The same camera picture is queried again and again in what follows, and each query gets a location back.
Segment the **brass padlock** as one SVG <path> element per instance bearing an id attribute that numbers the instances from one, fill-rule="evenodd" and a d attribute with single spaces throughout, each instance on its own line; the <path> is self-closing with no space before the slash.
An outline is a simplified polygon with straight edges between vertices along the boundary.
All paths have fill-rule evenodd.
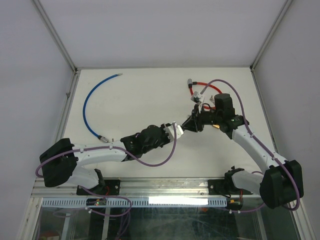
<path id="1" fill-rule="evenodd" d="M 212 126 L 216 129 L 220 129 L 220 126 L 218 124 L 213 124 Z"/>

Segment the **red cable lock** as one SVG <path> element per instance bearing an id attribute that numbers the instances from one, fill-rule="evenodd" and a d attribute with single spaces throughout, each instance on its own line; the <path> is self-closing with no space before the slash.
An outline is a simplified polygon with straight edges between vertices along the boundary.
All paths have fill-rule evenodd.
<path id="1" fill-rule="evenodd" d="M 191 96 L 194 94 L 193 86 L 196 86 L 196 85 L 198 85 L 198 86 L 204 86 L 204 87 L 205 87 L 205 86 L 207 85 L 207 83 L 205 83 L 205 82 L 199 82 L 199 81 L 192 81 L 192 79 L 189 78 L 189 79 L 187 80 L 187 86 L 188 86 L 188 89 L 189 89 L 189 92 L 190 92 Z M 219 94 L 222 93 L 222 91 L 221 91 L 218 87 L 216 87 L 216 86 L 214 86 L 214 85 L 212 85 L 212 84 L 210 84 L 208 87 L 216 90 Z M 209 110 L 209 109 L 215 110 L 215 109 L 216 109 L 214 106 L 211 107 L 211 106 L 209 106 L 209 105 L 205 106 L 204 108 L 205 108 L 206 110 Z"/>

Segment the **red cable lock keys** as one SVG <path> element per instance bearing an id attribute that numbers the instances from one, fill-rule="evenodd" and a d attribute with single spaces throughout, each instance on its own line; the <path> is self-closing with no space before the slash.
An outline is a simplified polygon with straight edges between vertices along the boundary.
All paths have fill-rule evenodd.
<path id="1" fill-rule="evenodd" d="M 212 103 L 215 103 L 215 98 L 214 98 L 213 95 L 209 98 L 209 100 L 210 100 Z"/>

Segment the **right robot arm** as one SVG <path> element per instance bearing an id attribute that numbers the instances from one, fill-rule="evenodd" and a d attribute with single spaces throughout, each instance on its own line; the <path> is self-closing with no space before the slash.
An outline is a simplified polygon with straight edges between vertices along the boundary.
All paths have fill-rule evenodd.
<path id="1" fill-rule="evenodd" d="M 233 100 L 228 93 L 214 96 L 215 107 L 205 110 L 204 96 L 194 92 L 191 100 L 195 103 L 190 117 L 182 124 L 184 131 L 201 132 L 206 125 L 218 125 L 221 132 L 241 146 L 258 165 L 261 175 L 250 173 L 243 168 L 229 170 L 224 175 L 223 187 L 230 194 L 240 189 L 260 195 L 271 209 L 298 202 L 304 195 L 302 167 L 296 160 L 287 160 L 270 151 L 255 139 L 247 129 L 248 122 L 235 113 Z"/>

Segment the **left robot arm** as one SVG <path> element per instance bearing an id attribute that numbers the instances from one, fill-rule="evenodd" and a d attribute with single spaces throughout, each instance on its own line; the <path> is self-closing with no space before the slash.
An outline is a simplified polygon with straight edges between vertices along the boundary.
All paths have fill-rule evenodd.
<path id="1" fill-rule="evenodd" d="M 42 172 L 36 175 L 43 178 L 47 188 L 69 183 L 85 187 L 97 195 L 105 188 L 101 171 L 88 169 L 86 165 L 139 161 L 154 149 L 169 143 L 176 144 L 183 133 L 181 126 L 173 122 L 150 125 L 141 132 L 96 146 L 78 145 L 69 138 L 62 138 L 40 155 L 37 171 Z"/>

